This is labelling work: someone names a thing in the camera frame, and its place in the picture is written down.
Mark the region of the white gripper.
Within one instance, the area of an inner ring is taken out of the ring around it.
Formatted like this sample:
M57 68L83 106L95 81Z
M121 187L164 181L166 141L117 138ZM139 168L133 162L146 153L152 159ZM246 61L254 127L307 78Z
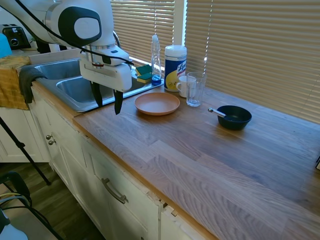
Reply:
M103 106L103 97L100 85L113 89L114 112L121 112L123 103L123 92L132 87L132 73L130 67L121 63L117 66L104 65L96 67L82 54L79 60L81 76L90 82L91 91L98 107Z

